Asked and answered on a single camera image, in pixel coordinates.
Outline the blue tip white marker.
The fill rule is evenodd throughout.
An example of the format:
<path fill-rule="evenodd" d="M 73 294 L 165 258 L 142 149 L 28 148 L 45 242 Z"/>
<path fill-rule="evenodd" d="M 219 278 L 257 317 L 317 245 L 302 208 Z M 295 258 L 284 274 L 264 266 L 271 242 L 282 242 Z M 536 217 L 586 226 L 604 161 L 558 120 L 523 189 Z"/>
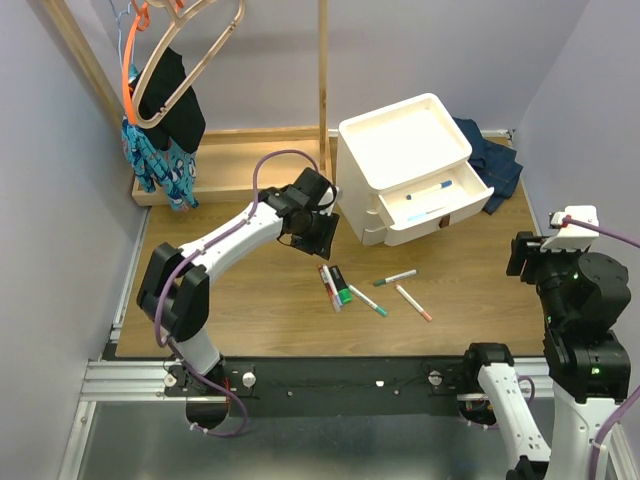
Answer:
<path fill-rule="evenodd" d="M 432 186 L 430 186 L 428 188 L 425 188 L 425 189 L 422 189 L 422 190 L 415 191 L 415 192 L 412 192 L 410 194 L 407 194 L 406 195 L 406 199 L 407 200 L 415 200 L 415 199 L 418 199 L 418 198 L 423 197 L 425 195 L 428 195 L 428 194 L 431 194 L 431 193 L 434 193 L 434 192 L 438 192 L 440 190 L 444 190 L 444 189 L 449 188 L 451 186 L 452 186 L 452 181 L 451 180 L 446 180 L 446 181 L 434 184 L 434 185 L 432 185 Z"/>

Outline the white drawer cabinet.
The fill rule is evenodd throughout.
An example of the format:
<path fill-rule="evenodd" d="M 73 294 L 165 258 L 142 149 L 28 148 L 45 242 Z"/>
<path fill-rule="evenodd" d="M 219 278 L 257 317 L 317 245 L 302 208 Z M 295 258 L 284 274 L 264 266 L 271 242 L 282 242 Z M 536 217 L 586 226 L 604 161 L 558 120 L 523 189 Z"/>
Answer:
<path fill-rule="evenodd" d="M 479 213 L 493 194 L 468 163 L 472 148 L 441 100 L 415 96 L 338 126 L 338 204 L 359 241 L 397 246 Z M 451 180 L 415 200 L 406 195 Z M 423 221 L 421 212 L 445 209 Z"/>

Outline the red white marker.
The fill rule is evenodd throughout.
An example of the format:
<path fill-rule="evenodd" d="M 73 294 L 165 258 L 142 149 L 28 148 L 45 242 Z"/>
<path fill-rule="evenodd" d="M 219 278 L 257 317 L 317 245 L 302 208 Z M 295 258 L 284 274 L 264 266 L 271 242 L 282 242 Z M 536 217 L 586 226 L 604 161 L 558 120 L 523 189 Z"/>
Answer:
<path fill-rule="evenodd" d="M 322 270 L 323 270 L 323 273 L 324 273 L 324 275 L 326 277 L 327 283 L 329 285 L 329 290 L 330 290 L 331 295 L 332 295 L 332 299 L 333 299 L 335 310 L 336 310 L 336 312 L 340 312 L 341 311 L 341 301 L 339 299 L 339 295 L 338 295 L 337 289 L 336 289 L 336 287 L 334 285 L 334 282 L 333 282 L 333 280 L 331 278 L 329 268 L 328 268 L 328 266 L 326 264 L 323 264 L 322 265 Z"/>

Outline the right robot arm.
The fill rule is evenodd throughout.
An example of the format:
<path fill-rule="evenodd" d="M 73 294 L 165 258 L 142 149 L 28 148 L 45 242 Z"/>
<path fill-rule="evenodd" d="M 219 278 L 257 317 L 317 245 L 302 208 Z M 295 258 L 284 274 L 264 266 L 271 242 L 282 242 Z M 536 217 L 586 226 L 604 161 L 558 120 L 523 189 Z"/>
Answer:
<path fill-rule="evenodd" d="M 611 417 L 627 399 L 631 361 L 612 330 L 631 301 L 628 270 L 573 238 L 519 232 L 506 273 L 532 285 L 544 315 L 543 352 L 552 381 L 554 426 L 545 442 L 519 391 L 515 360 L 499 343 L 473 343 L 462 384 L 488 398 L 502 435 L 509 479 L 600 479 Z"/>

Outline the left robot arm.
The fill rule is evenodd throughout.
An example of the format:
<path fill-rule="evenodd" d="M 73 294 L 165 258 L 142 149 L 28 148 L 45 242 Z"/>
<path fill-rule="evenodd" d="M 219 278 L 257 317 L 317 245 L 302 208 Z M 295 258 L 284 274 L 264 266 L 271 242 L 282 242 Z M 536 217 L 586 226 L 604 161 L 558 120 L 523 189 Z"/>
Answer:
<path fill-rule="evenodd" d="M 292 184 L 255 193 L 245 210 L 209 234 L 180 247 L 163 243 L 154 249 L 136 303 L 154 322 L 157 337 L 190 366 L 187 382 L 197 393 L 214 393 L 222 380 L 222 354 L 205 328 L 216 280 L 257 248 L 286 235 L 292 248 L 328 260 L 339 222 L 333 211 L 338 192 L 306 168 Z"/>

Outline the green black highlighter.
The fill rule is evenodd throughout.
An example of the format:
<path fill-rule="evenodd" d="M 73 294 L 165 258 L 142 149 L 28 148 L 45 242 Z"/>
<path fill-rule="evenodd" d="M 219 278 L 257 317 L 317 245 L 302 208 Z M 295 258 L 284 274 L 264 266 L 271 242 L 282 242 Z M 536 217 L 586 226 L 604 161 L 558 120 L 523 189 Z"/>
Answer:
<path fill-rule="evenodd" d="M 329 272 L 336 287 L 338 298 L 340 299 L 341 304 L 349 304 L 352 301 L 351 291 L 349 290 L 349 287 L 339 267 L 337 265 L 332 265 L 329 267 Z"/>

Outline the light blue lead case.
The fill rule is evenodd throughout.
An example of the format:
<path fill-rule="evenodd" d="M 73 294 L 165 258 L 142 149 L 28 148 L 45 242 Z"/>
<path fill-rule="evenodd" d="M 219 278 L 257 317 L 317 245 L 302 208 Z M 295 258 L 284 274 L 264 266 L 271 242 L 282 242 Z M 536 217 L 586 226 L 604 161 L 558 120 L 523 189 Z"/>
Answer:
<path fill-rule="evenodd" d="M 426 219 L 428 217 L 432 217 L 433 215 L 442 213 L 444 210 L 445 209 L 440 208 L 440 209 L 434 209 L 434 210 L 421 212 L 419 214 L 415 214 L 415 215 L 412 215 L 412 216 L 408 217 L 407 218 L 407 222 L 423 221 L 424 219 Z"/>

